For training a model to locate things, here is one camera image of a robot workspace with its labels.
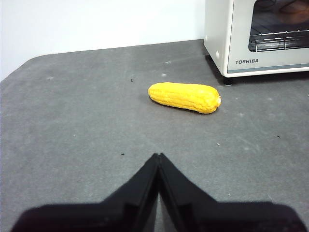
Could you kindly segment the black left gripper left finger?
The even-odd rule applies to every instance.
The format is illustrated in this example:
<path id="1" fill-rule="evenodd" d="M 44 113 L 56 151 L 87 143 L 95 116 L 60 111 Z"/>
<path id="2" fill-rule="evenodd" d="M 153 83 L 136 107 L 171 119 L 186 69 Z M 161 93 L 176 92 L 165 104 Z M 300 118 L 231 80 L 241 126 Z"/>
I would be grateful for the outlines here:
<path id="1" fill-rule="evenodd" d="M 47 204 L 21 214 L 14 232 L 141 232 L 158 195 L 158 154 L 121 187 L 99 203 Z"/>

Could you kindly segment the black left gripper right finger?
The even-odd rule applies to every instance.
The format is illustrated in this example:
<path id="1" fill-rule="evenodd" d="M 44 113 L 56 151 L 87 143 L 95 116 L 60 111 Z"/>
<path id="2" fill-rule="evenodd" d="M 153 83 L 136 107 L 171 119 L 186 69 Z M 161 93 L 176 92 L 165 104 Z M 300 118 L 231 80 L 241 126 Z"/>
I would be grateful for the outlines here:
<path id="1" fill-rule="evenodd" d="M 180 232 L 300 232 L 296 211 L 272 202 L 219 202 L 159 155 L 160 194 Z"/>

